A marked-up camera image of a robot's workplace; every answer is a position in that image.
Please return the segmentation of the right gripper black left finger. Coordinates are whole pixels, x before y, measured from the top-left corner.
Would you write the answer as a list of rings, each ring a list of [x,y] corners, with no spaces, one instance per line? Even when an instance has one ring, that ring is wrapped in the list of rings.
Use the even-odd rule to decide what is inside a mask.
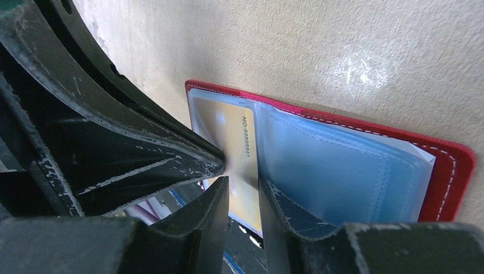
[[[160,236],[160,273],[221,273],[228,227],[229,178],[221,176],[199,197],[150,227]]]

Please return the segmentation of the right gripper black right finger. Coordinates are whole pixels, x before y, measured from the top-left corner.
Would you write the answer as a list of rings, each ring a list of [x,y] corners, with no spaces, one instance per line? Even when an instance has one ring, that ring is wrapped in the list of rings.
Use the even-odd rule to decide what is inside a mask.
[[[303,209],[266,178],[259,179],[259,205],[268,273],[335,273],[321,243],[338,227]]]

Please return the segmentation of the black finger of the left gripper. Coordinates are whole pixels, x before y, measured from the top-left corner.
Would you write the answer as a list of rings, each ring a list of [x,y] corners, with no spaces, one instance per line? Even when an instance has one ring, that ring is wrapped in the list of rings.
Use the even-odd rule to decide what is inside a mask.
[[[105,92],[35,2],[1,2],[1,214],[107,215],[223,173],[224,162]]]
[[[166,126],[199,145],[216,159],[225,160],[222,151],[194,133],[139,90],[100,48],[81,19],[72,1],[36,1],[43,16],[62,45],[80,67],[113,98],[149,120]]]

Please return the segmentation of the red card holder wallet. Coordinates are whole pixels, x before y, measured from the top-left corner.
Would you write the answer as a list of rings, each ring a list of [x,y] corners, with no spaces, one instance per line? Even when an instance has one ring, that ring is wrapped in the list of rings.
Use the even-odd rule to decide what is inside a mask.
[[[475,169],[474,152],[448,140],[197,80],[185,90],[190,117],[193,98],[250,108],[258,181],[336,227],[453,221]]]

